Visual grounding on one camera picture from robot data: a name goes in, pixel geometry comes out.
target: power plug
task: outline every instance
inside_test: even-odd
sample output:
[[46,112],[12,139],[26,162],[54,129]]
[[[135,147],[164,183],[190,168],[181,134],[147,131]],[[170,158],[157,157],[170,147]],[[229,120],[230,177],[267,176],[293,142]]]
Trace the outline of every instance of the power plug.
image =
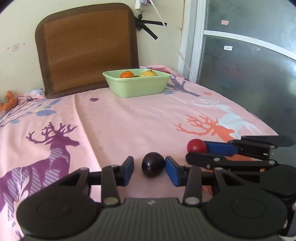
[[136,0],[136,4],[135,4],[135,10],[138,11],[146,11],[148,8],[147,5],[140,3],[140,0]]

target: orange stuffed toy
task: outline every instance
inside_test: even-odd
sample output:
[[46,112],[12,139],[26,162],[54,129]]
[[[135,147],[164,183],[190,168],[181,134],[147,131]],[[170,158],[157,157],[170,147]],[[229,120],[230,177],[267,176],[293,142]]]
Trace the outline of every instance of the orange stuffed toy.
[[0,112],[7,113],[17,105],[17,98],[13,95],[11,91],[6,92],[6,98],[6,103],[0,103]]

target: green plastic basket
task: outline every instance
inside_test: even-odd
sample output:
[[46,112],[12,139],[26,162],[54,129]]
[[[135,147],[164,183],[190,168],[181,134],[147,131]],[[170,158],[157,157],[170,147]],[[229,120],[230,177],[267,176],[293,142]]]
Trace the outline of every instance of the green plastic basket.
[[103,73],[110,89],[122,98],[130,98],[143,95],[162,93],[171,74],[153,70],[158,76],[119,78],[121,73],[131,71],[134,75],[140,75],[148,69],[122,69]]

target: blue finger pad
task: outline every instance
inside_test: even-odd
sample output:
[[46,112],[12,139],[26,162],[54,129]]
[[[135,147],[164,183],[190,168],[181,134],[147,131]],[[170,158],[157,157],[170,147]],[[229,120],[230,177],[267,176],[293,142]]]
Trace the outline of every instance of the blue finger pad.
[[134,161],[133,157],[129,156],[125,162],[126,166],[124,169],[124,187],[128,185],[129,180],[131,179],[131,175],[133,174],[133,168],[134,168]]
[[231,144],[209,141],[205,141],[205,143],[207,144],[209,154],[215,154],[218,156],[233,156],[234,154],[237,154],[237,149]]
[[177,167],[173,165],[169,157],[165,159],[165,171],[168,174],[170,181],[176,187],[180,186],[180,178],[178,176]]

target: orange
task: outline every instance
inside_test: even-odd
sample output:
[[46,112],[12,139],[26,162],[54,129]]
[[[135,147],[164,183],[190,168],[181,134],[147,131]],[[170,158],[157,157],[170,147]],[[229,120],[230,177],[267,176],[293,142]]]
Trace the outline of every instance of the orange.
[[120,78],[133,78],[135,77],[133,72],[125,71],[120,75]]

